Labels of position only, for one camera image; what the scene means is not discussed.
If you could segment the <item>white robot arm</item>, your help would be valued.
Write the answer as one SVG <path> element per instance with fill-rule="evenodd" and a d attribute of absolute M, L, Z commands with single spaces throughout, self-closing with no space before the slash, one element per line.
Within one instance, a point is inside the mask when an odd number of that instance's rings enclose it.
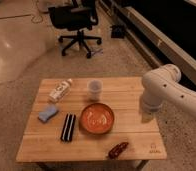
<path fill-rule="evenodd" d="M 181 84 L 181 71 L 174 64 L 166 64 L 142 76 L 144 91 L 140 98 L 141 108 L 157 112 L 167 100 L 196 119 L 196 92 Z"/>

